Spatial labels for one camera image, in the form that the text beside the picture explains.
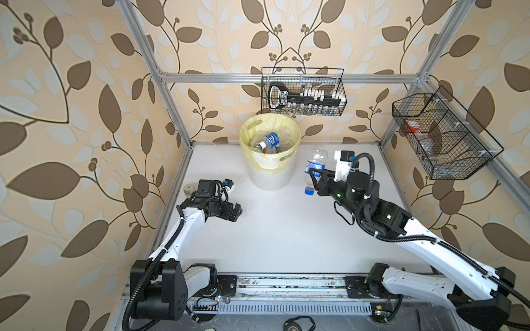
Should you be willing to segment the small bottle blue cap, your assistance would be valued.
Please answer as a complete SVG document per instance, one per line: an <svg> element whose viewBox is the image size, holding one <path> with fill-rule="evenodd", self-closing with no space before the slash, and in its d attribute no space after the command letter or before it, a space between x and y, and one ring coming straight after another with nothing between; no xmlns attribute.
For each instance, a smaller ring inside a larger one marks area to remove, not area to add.
<svg viewBox="0 0 530 331"><path fill-rule="evenodd" d="M320 178L319 172L311 172L311 169L323 170L325 168L326 162L328 159L328 152L321 148L315 147L307 160L306 168L304 170L304 180L306 182L306 187L304 193L308 196L312 196L315 192L315 184L313 183L313 178L316 181Z"/></svg>

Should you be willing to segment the small bottle blue label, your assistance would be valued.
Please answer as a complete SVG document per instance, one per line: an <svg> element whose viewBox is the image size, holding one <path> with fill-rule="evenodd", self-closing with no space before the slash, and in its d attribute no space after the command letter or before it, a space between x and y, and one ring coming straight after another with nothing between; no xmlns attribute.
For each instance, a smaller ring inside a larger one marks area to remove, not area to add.
<svg viewBox="0 0 530 331"><path fill-rule="evenodd" d="M264 136L261 142L258 143L258 148L264 153L269 150L274 150L280 146L280 138L275 132L271 132Z"/></svg>

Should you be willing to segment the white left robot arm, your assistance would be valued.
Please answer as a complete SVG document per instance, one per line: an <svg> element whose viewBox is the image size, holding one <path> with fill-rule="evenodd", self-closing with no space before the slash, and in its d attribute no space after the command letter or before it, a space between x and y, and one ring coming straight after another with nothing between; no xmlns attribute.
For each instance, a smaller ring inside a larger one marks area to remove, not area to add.
<svg viewBox="0 0 530 331"><path fill-rule="evenodd" d="M202 179L198 189L181 204L176 205L172 218L176 220L170 233L158 248L144 260L137 260L130 274L130 298L121 322L130 330L133 319L144 320L141 330L148 330L160 321L177 321L188 314L200 318L188 307L188 301L199 292L216 298L222 289L212 263L195 263L183 269L184 250L210 218L235 222L242 214L240 204L229 201L234 183Z"/></svg>

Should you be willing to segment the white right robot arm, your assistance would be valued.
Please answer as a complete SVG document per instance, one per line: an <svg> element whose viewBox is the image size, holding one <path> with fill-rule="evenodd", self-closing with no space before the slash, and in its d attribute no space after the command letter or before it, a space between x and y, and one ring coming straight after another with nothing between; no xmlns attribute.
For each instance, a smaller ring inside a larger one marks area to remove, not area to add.
<svg viewBox="0 0 530 331"><path fill-rule="evenodd" d="M309 176L317 194L332 197L365 233L408 250L437 270L437 274L415 274L377 263L366 280L372 295L430 301L456 312L479 330L499 330L504 325L529 329L529 324L509 319L510 297L529 305L529 300L514 289L512 271L477 262L400 206L381 199L379 183L365 172L350 172L346 180L336 181L334 171L312 168Z"/></svg>

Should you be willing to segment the white bin yellow bag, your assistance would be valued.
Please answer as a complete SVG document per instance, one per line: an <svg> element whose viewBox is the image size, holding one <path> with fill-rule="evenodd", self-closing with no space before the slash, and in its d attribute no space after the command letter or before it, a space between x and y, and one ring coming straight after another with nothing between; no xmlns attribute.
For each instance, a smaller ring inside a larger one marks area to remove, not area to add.
<svg viewBox="0 0 530 331"><path fill-rule="evenodd" d="M258 188L275 191L290 182L301 137L298 123L284 114L259 114L244 122L239 142Z"/></svg>

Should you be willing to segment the black round object bottom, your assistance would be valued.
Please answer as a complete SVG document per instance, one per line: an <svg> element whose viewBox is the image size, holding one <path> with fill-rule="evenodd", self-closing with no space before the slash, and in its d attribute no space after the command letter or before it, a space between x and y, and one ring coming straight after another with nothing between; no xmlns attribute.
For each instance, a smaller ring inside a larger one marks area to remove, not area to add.
<svg viewBox="0 0 530 331"><path fill-rule="evenodd" d="M314 319L307 315L292 317L290 319L287 319L284 322L283 325L283 331L302 331L302 326L300 325L300 320L307 320L310 322L311 326L309 327L308 331L315 331L316 330L316 322Z"/></svg>

